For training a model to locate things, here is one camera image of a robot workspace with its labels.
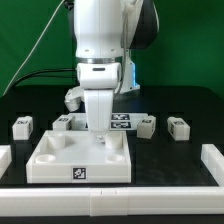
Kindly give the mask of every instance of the black cable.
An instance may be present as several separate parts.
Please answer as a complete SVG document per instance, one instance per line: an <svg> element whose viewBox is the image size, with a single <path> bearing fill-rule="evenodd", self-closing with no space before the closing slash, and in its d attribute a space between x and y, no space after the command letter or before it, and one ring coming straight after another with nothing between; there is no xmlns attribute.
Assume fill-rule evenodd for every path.
<svg viewBox="0 0 224 224"><path fill-rule="evenodd" d="M63 69L43 69L43 70L38 70L32 73L29 73L27 75L24 75L23 77L17 79L13 85L11 86L10 89L14 88L17 86L20 82L30 79L30 78L37 78L37 77L43 77L43 78L71 78L75 79L75 75L71 76L58 76L58 75L44 75L43 73L60 73L60 72L73 72L76 71L75 68L63 68Z"/></svg>

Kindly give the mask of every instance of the white foam block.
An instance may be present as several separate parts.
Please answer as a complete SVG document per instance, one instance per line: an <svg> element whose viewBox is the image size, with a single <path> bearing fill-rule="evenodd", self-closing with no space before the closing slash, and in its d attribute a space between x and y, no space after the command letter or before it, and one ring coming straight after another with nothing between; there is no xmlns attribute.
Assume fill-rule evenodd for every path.
<svg viewBox="0 0 224 224"><path fill-rule="evenodd" d="M182 119L169 117L167 120L168 132L175 141L188 141L190 138L190 126Z"/></svg>
<svg viewBox="0 0 224 224"><path fill-rule="evenodd" d="M72 130L74 125L75 125L75 116L69 114L69 115L61 115L53 123L52 126L54 131L66 131L66 130Z"/></svg>
<svg viewBox="0 0 224 224"><path fill-rule="evenodd" d="M19 117L12 126L14 140L28 140L33 132L33 118Z"/></svg>
<svg viewBox="0 0 224 224"><path fill-rule="evenodd" d="M0 178L2 178L11 161L11 147L9 145L0 146Z"/></svg>
<svg viewBox="0 0 224 224"><path fill-rule="evenodd" d="M0 189L0 216L224 214L223 187Z"/></svg>
<svg viewBox="0 0 224 224"><path fill-rule="evenodd" d="M156 118L154 116L145 116L137 126L137 137L151 139L156 128Z"/></svg>

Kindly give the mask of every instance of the small white block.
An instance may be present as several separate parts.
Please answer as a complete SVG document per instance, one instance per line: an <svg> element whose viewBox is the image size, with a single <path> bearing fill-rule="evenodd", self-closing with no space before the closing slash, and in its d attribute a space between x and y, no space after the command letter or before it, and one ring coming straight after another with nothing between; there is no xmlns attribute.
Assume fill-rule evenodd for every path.
<svg viewBox="0 0 224 224"><path fill-rule="evenodd" d="M33 132L33 118L19 117L12 126L14 140L28 140Z"/></svg>
<svg viewBox="0 0 224 224"><path fill-rule="evenodd" d="M190 126L182 119L169 117L167 120L168 132L175 141L188 141L190 138Z"/></svg>
<svg viewBox="0 0 224 224"><path fill-rule="evenodd" d="M137 126L137 137L151 139L156 127L156 118L146 116L141 119Z"/></svg>
<svg viewBox="0 0 224 224"><path fill-rule="evenodd" d="M61 115L54 123L54 131L68 131L72 130L75 126L75 116L72 114Z"/></svg>

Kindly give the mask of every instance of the black table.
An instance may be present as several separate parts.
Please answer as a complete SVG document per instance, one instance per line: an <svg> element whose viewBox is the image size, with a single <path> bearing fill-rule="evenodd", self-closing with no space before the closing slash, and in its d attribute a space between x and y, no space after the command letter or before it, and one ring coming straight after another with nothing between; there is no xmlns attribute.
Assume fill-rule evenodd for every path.
<svg viewBox="0 0 224 224"><path fill-rule="evenodd" d="M22 86L0 99L0 145L10 144L13 161L0 180L0 188L80 187L82 184L37 185L26 183L25 164L45 130L62 114L67 86ZM79 112L84 112L82 105ZM217 186L200 161L202 144L224 143L224 102L202 87L144 87L139 94L114 102L113 112L148 113L157 118L151 140L136 138L128 131L132 161L131 184L107 186ZM34 131L28 141L13 141L12 125L18 117L32 116ZM190 141L175 142L167 132L167 118L181 117L191 126ZM2 223L224 223L224 215L161 215L127 217L38 217L0 218Z"/></svg>

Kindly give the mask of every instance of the green backdrop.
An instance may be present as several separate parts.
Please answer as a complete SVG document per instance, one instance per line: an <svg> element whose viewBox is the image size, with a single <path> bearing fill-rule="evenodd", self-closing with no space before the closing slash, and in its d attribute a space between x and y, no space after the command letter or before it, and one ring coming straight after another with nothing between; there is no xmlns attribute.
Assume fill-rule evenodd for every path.
<svg viewBox="0 0 224 224"><path fill-rule="evenodd" d="M61 0L0 1L0 95L24 61ZM208 87L224 98L224 1L155 0L160 33L133 52L142 85ZM20 76L44 68L74 67L75 45L62 7ZM24 84L71 84L33 79Z"/></svg>

